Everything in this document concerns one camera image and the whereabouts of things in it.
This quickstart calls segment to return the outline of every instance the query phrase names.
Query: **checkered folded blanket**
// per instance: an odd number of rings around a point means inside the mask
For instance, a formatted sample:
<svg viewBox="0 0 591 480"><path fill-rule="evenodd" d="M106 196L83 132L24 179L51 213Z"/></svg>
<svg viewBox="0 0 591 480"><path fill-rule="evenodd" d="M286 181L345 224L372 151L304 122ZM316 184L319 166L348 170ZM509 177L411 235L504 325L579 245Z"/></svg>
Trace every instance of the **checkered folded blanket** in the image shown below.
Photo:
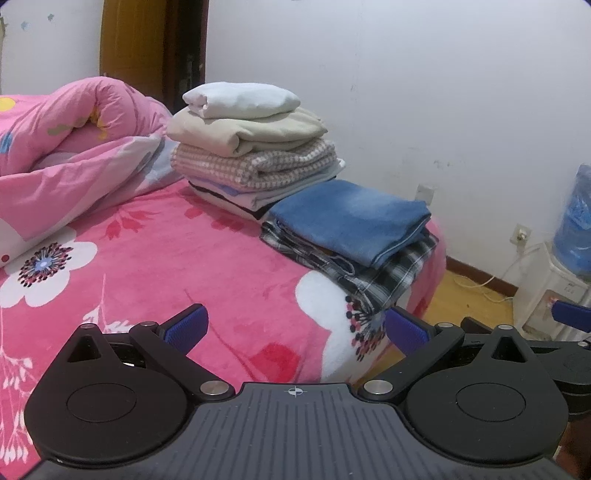
<svg viewBox="0 0 591 480"><path fill-rule="evenodd" d="M180 144L171 163L187 177L207 177L241 192L255 192L291 185L336 164L337 157L333 143L316 138L289 151L267 150L231 158Z"/></svg>
<svg viewBox="0 0 591 480"><path fill-rule="evenodd" d="M377 270L320 248L273 219L262 224L261 240L305 267L320 271L359 305L368 316L393 306L417 278L439 240L425 228L417 242L392 255Z"/></svg>

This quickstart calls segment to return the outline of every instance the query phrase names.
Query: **electrical outlet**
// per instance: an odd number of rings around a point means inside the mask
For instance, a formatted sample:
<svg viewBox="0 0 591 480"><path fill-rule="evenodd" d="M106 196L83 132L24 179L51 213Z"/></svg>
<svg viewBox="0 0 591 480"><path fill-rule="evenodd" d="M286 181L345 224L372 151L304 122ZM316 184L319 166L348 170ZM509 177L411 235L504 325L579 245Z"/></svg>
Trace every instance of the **electrical outlet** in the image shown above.
<svg viewBox="0 0 591 480"><path fill-rule="evenodd" d="M433 202L433 195L435 195L435 189L430 189L425 185L419 184L417 187L417 194L414 196L415 200L422 200L427 205L431 205Z"/></svg>
<svg viewBox="0 0 591 480"><path fill-rule="evenodd" d="M525 244L528 242L531 236L531 228L527 228L520 223L517 224L515 230L513 231L513 235L509 239L513 245L516 245L519 248L525 247Z"/></svg>

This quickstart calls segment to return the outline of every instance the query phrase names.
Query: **wooden floor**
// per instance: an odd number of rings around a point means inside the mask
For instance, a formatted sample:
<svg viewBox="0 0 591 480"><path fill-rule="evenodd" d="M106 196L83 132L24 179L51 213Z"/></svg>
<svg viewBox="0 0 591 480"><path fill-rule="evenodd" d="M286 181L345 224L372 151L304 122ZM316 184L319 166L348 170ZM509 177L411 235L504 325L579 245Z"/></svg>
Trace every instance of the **wooden floor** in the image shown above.
<svg viewBox="0 0 591 480"><path fill-rule="evenodd" d="M464 285L474 285L467 278L460 277L455 273L446 272L443 281L435 292L435 296L424 316L424 320L432 325L439 322L450 322L460 325L464 317L473 317L491 327L500 325L501 323L513 324L511 301L494 303L488 300L482 293L486 293L493 300L501 300L503 296L486 287L462 288L456 282ZM403 358L404 355L396 347L392 347L371 369L367 376L364 377L364 380L386 370Z"/></svg>

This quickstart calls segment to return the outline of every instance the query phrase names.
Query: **pink bedspread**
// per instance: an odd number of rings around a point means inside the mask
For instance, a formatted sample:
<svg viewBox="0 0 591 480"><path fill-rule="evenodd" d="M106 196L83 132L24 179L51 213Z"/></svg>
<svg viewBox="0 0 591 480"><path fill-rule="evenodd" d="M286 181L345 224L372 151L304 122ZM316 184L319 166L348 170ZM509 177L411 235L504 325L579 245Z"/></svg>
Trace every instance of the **pink bedspread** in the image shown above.
<svg viewBox="0 0 591 480"><path fill-rule="evenodd" d="M0 472L14 479L37 460L23 408L84 322L126 332L203 303L209 332L189 356L237 390L245 381L360 378L387 338L360 348L344 292L258 235L258 225L205 203L180 181L87 215L0 269ZM400 304L421 316L444 266L441 242Z"/></svg>

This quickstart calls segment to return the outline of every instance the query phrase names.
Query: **metal screw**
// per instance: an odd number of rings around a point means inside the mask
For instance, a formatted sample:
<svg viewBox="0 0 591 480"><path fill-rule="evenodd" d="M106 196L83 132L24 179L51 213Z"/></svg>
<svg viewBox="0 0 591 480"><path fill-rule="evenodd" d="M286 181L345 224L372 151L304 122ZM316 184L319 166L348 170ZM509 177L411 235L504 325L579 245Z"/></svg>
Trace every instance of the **metal screw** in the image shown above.
<svg viewBox="0 0 591 480"><path fill-rule="evenodd" d="M386 380L370 380L363 387L366 392L373 395L385 395L394 389L394 386Z"/></svg>
<svg viewBox="0 0 591 480"><path fill-rule="evenodd" d="M201 391L212 397L224 395L228 390L230 390L230 385L223 380L210 380L201 385Z"/></svg>

